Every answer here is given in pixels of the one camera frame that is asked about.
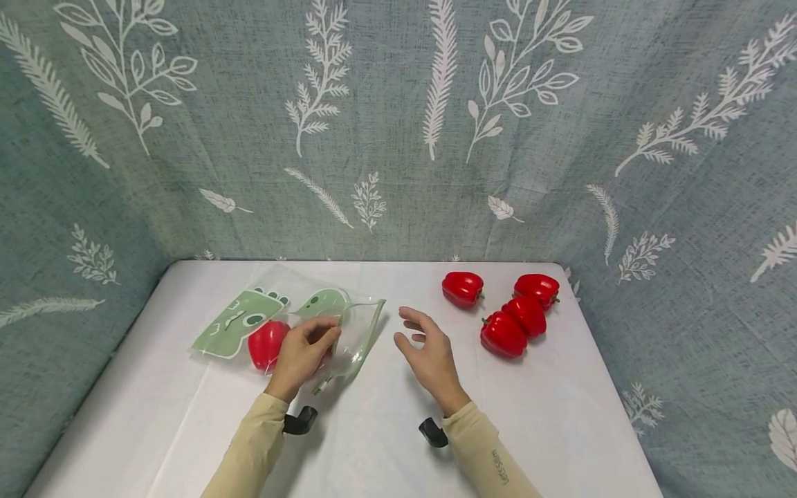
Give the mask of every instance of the gray-green fabric backdrop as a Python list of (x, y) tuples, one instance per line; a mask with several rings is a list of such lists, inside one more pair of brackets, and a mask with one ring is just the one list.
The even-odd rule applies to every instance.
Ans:
[(196, 254), (558, 261), (665, 496), (793, 496), (794, 9), (0, 0), (0, 495)]

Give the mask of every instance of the arm sleeve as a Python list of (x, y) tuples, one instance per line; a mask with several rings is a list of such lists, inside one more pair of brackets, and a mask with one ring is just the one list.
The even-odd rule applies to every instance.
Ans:
[(288, 403), (260, 394), (238, 427), (202, 498), (258, 498), (282, 451)]
[(443, 419), (454, 460), (481, 498), (540, 498), (517, 466), (498, 429), (474, 403)]

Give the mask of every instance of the green foot-shaped sticker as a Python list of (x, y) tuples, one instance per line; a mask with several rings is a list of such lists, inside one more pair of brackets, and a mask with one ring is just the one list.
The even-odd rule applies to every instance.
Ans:
[(257, 327), (271, 320), (288, 305), (286, 296), (266, 294), (263, 288), (245, 290), (195, 341), (196, 351), (220, 358), (233, 358), (241, 350), (244, 339)]

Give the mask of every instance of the white tablecloth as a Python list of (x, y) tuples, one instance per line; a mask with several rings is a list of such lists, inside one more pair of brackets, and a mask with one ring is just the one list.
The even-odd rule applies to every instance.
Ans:
[[(265, 380), (192, 359), (186, 350), (274, 262), (173, 265), (70, 424), (28, 498), (199, 496)], [(464, 388), (540, 492), (551, 498), (660, 497), (634, 431), (563, 270), (532, 263), (281, 262), (297, 272), (387, 299), (382, 333), (345, 389), (302, 394), (320, 415), (287, 436), (263, 496), (475, 496), (450, 448), (432, 449), (418, 424), (439, 411), (393, 344), (399, 305), (421, 309), (450, 336)], [(463, 312), (442, 296), (447, 272), (485, 280)], [(498, 309), (523, 273), (562, 285), (545, 339), (522, 363), (479, 344), (480, 317)]]

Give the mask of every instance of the white table surface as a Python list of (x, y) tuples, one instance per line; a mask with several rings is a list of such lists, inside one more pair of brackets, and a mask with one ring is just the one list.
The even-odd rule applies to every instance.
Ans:
[[(187, 349), (272, 261), (181, 261), (163, 277), (27, 498), (199, 496), (265, 380), (200, 363)], [(384, 297), (384, 326), (354, 382), (317, 397), (310, 434), (287, 436), (263, 496), (475, 496), (450, 448), (418, 431), (439, 411), (393, 344), (399, 305), (429, 313), (450, 336), (463, 387), (509, 452), (551, 498), (662, 496), (561, 267), (533, 263), (281, 261), (297, 272)], [(485, 280), (475, 312), (440, 291), (446, 273)], [(480, 318), (523, 273), (561, 284), (546, 338), (520, 363), (479, 344)]]

